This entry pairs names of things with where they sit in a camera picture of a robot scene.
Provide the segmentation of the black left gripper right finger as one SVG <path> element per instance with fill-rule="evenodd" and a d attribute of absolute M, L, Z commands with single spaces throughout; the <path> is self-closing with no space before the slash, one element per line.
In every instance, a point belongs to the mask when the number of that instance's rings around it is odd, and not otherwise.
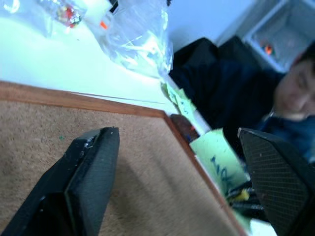
<path fill-rule="evenodd" d="M 239 130 L 252 186 L 277 236 L 315 236 L 315 167 L 283 139 Z"/>

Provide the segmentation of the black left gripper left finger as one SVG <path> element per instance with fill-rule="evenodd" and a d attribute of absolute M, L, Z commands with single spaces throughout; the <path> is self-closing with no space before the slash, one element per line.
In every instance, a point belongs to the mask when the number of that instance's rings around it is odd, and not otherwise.
<path fill-rule="evenodd" d="M 1 236 L 98 236 L 113 184 L 119 129 L 77 137 L 38 180 Z"/>

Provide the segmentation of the green note with blue writing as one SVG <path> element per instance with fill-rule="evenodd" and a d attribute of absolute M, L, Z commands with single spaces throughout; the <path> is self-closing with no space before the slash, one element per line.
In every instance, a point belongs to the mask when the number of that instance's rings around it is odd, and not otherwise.
<path fill-rule="evenodd" d="M 209 131 L 190 143 L 198 163 L 222 195 L 248 181 L 249 175 L 223 135 Z"/>

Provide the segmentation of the small green sticky note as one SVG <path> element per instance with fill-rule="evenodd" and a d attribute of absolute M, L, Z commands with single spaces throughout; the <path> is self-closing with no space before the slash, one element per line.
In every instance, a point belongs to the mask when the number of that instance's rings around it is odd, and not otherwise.
<path fill-rule="evenodd" d="M 181 115 L 186 118 L 193 118 L 194 112 L 196 110 L 195 105 L 192 101 L 186 96 L 185 91 L 181 89 L 172 88 L 169 83 L 161 84 L 162 90 L 165 92 L 169 100 L 177 106 Z"/>

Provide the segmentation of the white box with orange mark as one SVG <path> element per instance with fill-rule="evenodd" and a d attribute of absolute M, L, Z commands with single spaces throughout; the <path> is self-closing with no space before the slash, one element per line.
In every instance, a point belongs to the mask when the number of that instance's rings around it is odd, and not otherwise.
<path fill-rule="evenodd" d="M 87 12 L 84 20 L 92 26 L 108 29 L 108 23 L 111 21 L 109 11 L 113 4 L 111 0 L 84 0 L 87 6 Z"/>

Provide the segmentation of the clear bag of coloured pushpins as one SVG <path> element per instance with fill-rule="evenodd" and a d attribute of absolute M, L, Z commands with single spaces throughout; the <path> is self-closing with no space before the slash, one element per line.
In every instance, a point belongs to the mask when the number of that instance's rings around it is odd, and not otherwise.
<path fill-rule="evenodd" d="M 83 20 L 88 7 L 83 0 L 34 0 L 40 8 L 45 37 L 68 35 Z"/>

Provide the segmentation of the person in blue jacket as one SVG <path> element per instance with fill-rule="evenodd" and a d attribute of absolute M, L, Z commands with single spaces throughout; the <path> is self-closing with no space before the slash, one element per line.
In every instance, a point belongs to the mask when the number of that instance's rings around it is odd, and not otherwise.
<path fill-rule="evenodd" d="M 290 142 L 315 166 L 315 40 L 285 74 L 260 70 L 254 79 L 263 113 L 251 128 Z"/>

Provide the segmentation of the dark red round object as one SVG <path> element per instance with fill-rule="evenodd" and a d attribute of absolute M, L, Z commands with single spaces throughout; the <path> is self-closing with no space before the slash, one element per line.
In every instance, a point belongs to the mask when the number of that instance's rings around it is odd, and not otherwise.
<path fill-rule="evenodd" d="M 195 127 L 183 115 L 172 114 L 170 119 L 187 142 L 190 143 L 200 137 L 196 132 Z"/>

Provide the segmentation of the black cloth bundle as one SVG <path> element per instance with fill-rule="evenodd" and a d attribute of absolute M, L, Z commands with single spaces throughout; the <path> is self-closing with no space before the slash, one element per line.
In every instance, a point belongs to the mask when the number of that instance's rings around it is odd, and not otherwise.
<path fill-rule="evenodd" d="M 216 46 L 201 38 L 174 54 L 169 75 L 232 146 L 238 146 L 239 128 L 285 137 L 283 121 L 271 115 L 282 74 L 221 58 Z"/>

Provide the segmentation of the grey plastic crate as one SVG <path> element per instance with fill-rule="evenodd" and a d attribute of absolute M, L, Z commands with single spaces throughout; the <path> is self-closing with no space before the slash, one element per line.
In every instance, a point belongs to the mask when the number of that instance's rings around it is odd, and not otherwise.
<path fill-rule="evenodd" d="M 240 38 L 261 65 L 284 73 L 315 40 L 315 0 L 253 0 L 217 44 L 233 36 Z"/>

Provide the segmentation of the large clear plastic bag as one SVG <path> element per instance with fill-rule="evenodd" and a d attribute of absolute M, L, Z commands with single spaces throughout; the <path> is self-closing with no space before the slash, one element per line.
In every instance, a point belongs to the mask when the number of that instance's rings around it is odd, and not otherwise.
<path fill-rule="evenodd" d="M 95 38 L 116 64 L 136 73 L 161 78 L 173 67 L 173 43 L 168 34 L 171 0 L 117 0 L 104 15 Z"/>

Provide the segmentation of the cork board with wooden frame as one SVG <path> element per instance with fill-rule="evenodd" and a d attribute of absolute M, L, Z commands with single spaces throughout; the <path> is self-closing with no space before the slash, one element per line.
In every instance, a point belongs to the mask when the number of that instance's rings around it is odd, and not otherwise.
<path fill-rule="evenodd" d="M 9 82 L 0 82 L 0 234 L 76 137 L 109 126 L 120 148 L 99 236 L 247 236 L 162 112 Z"/>

